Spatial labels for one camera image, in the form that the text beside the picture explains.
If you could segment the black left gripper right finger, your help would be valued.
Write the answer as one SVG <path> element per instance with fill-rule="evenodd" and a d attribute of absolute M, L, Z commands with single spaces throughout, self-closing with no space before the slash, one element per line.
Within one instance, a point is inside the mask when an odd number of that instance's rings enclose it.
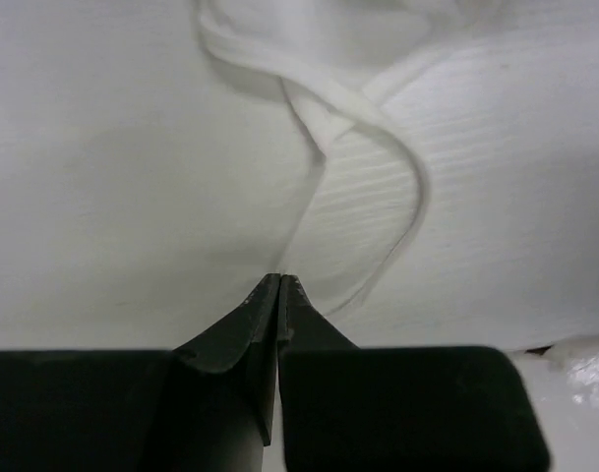
<path fill-rule="evenodd" d="M 280 280 L 276 341 L 278 350 L 358 349 L 315 309 L 295 275 Z"/>

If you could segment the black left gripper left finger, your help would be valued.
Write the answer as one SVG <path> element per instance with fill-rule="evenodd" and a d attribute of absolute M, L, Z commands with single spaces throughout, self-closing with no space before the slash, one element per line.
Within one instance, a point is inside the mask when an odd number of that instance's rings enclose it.
<path fill-rule="evenodd" d="M 265 446 L 272 436 L 279 288 L 279 274 L 265 275 L 238 307 L 174 350 L 199 375 L 234 383 Z"/>

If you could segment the white tank top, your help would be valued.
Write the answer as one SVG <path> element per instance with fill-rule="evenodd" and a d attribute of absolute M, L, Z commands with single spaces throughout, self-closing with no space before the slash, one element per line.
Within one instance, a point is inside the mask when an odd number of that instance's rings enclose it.
<path fill-rule="evenodd" d="M 361 344 L 599 335 L 599 1 L 0 1 L 0 348 L 273 271 Z"/>

